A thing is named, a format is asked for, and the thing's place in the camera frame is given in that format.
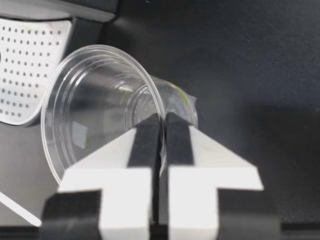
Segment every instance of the perforated white panel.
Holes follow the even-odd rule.
[[[0,18],[0,121],[31,122],[61,61],[71,22]]]

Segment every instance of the dark gray surface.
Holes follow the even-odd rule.
[[[320,1],[122,0],[101,43],[197,98],[285,222],[320,222]]]
[[[57,190],[41,142],[40,125],[16,127],[0,123],[0,192],[37,216],[45,199]],[[28,225],[0,205],[0,226]]]

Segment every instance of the black background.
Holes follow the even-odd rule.
[[[284,222],[320,222],[319,0],[122,0],[100,43],[195,96]]]

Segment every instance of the transparent cup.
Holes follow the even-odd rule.
[[[167,112],[198,124],[191,98],[152,78],[130,55],[106,45],[83,47],[61,62],[41,112],[44,152],[58,183],[66,168],[154,113],[162,132]]]

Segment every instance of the white plastic part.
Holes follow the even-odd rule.
[[[0,18],[0,122],[24,125],[39,115],[71,25]]]
[[[191,126],[195,166],[170,166],[169,239],[214,240],[218,189],[264,189],[257,168]]]
[[[60,193],[101,190],[99,230],[105,240],[149,240],[152,170],[127,168],[136,132],[131,129],[68,168],[59,186]]]
[[[33,215],[31,212],[20,206],[18,203],[13,201],[10,197],[0,192],[0,203],[4,204],[7,208],[18,214],[20,217],[25,219],[30,224],[39,227],[41,220]]]

